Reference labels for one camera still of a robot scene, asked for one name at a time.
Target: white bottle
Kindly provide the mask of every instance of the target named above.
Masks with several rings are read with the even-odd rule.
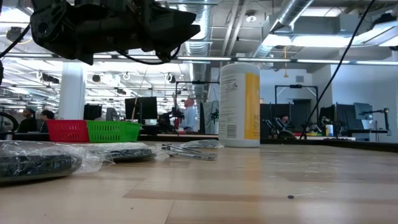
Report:
[[[221,69],[218,138],[226,147],[260,146],[260,70],[250,63]]]

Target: white column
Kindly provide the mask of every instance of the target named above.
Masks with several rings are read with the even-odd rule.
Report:
[[[63,63],[59,119],[83,119],[86,79],[83,63]]]

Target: yellow label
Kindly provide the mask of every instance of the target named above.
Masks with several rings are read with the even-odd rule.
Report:
[[[251,72],[246,73],[244,138],[260,139],[260,77]]]

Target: metal tool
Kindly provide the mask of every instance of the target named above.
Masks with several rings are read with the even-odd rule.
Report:
[[[217,158],[217,154],[214,153],[200,152],[186,147],[173,146],[172,144],[169,143],[162,144],[162,150],[165,150],[169,156],[182,156],[182,157],[203,159],[209,161],[215,160]]]

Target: plastic basket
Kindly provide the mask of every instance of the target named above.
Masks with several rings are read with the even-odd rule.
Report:
[[[87,121],[90,142],[136,142],[141,124],[123,121]]]
[[[83,120],[47,120],[51,141],[88,142],[87,123]]]

